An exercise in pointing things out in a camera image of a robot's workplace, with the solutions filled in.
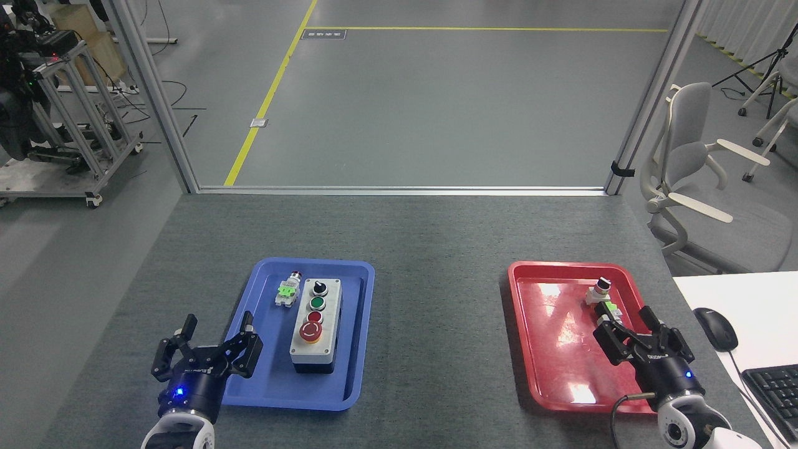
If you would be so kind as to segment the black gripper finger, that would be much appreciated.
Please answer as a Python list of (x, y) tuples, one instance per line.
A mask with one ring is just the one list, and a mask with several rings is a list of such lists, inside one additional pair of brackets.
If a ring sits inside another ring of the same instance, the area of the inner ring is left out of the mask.
[(620, 321), (608, 315), (598, 317), (593, 336), (613, 366), (633, 357), (632, 350), (636, 346), (650, 350), (650, 344), (644, 339), (645, 335), (627, 329)]
[(238, 375), (245, 379), (252, 377), (263, 348), (262, 339), (254, 330), (253, 320), (252, 312), (245, 311), (239, 332), (212, 350), (213, 376), (228, 378), (230, 375)]
[(166, 382), (172, 378), (172, 358), (179, 350), (183, 361), (188, 361), (189, 366), (196, 365), (196, 352), (190, 346), (190, 340), (196, 330), (198, 320), (194, 314), (188, 314), (183, 325), (168, 339), (162, 339), (157, 347), (156, 355), (151, 365), (151, 374), (159, 382)]
[(650, 306), (643, 306), (639, 316), (650, 334), (639, 334), (636, 340), (636, 361), (659, 363), (665, 360), (682, 360), (692, 363), (695, 355), (679, 329), (668, 327)]

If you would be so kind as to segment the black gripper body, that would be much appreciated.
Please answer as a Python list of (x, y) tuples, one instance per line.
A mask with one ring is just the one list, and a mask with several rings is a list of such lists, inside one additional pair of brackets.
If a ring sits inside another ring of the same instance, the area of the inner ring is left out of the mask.
[(631, 350), (635, 380), (643, 393), (653, 393), (647, 400), (653, 412), (671, 398), (690, 394), (706, 394), (688, 361), (676, 354), (653, 354), (646, 347), (635, 345)]
[(180, 361), (174, 369), (157, 375), (157, 381), (168, 384), (158, 395), (157, 415), (192, 412), (215, 424), (228, 378), (229, 363), (226, 361), (198, 369)]

